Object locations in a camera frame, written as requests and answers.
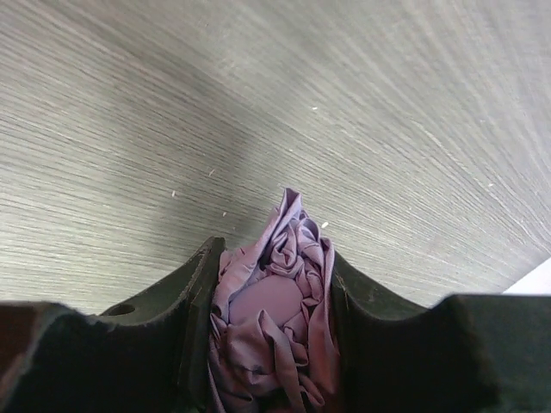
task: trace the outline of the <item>gray wooden surface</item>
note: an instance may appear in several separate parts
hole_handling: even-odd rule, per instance
[[[0,299],[100,311],[282,188],[428,305],[551,250],[546,0],[0,0]]]

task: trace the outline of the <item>purple cloth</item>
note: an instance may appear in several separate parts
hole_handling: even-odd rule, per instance
[[[219,413],[339,411],[334,259],[291,189],[256,243],[222,254],[208,355]]]

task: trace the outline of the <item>hole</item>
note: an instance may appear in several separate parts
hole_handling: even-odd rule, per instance
[[[130,314],[136,310],[136,307],[134,307],[132,304],[118,304],[115,307],[113,307],[111,310],[108,311],[108,316],[123,316],[125,314]]]

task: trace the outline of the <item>fabric fold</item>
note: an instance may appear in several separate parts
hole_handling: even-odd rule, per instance
[[[292,189],[258,241],[222,254],[208,354],[216,411],[339,411],[334,259]]]

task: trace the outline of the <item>purple fabric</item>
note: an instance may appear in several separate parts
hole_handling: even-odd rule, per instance
[[[339,411],[334,258],[291,189],[256,243],[222,254],[208,355],[219,413]]]

